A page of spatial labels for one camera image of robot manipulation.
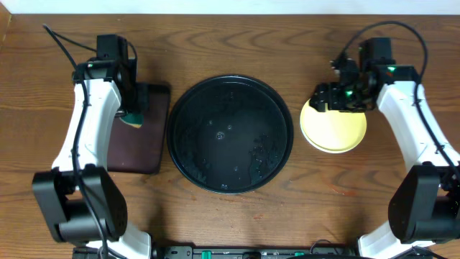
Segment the yellow plate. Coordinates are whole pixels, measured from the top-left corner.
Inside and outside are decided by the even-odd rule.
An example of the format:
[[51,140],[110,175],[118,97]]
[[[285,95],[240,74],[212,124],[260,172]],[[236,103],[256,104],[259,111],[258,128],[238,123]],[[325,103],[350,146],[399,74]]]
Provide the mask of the yellow plate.
[[364,139],[367,119],[364,113],[318,112],[310,106],[309,99],[300,113],[300,129],[315,148],[326,153],[345,153]]

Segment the green and yellow sponge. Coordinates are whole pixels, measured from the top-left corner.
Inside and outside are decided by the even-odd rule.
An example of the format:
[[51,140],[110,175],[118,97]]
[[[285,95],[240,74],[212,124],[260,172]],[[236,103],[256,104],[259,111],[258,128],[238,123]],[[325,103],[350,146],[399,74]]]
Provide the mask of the green and yellow sponge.
[[134,127],[134,128],[140,128],[143,123],[144,123],[144,116],[142,114],[138,114],[138,113],[129,113],[129,114],[126,114],[122,117],[120,117],[120,120],[131,126],[131,127]]

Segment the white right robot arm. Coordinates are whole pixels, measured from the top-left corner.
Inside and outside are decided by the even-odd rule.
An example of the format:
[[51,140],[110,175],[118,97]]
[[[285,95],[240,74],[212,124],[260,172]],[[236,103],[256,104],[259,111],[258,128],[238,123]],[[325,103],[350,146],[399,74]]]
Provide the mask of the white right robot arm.
[[388,220],[357,242],[365,258],[396,258],[416,248],[459,238],[459,153],[449,144],[426,101],[421,75],[397,65],[391,40],[360,45],[359,61],[332,62],[339,81],[317,85],[310,125],[337,140],[357,118],[377,109],[390,124],[407,171],[391,198]]

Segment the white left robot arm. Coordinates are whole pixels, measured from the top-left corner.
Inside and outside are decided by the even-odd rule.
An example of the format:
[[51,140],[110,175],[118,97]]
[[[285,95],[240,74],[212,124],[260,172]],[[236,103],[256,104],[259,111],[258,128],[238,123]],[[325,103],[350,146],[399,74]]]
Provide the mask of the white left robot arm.
[[127,219],[127,203],[112,181],[107,157],[113,122],[139,124],[148,109],[136,82],[133,45],[99,35],[96,56],[73,63],[75,103],[63,146],[51,169],[36,173],[32,190],[56,242],[81,246],[95,258],[151,258],[152,237]]

